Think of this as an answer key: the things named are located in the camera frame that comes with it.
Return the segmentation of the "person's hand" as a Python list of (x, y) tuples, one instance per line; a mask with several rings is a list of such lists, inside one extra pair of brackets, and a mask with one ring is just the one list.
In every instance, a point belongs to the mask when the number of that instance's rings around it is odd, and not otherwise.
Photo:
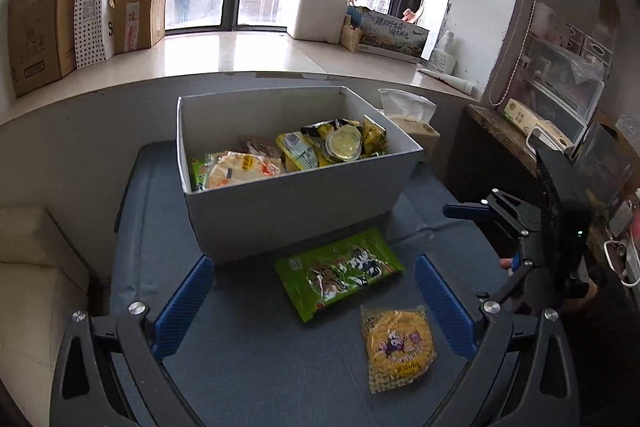
[(575, 311), (597, 296), (598, 286), (590, 279), (585, 259), (580, 260), (577, 275), (577, 288), (568, 292), (560, 306), (562, 311)]

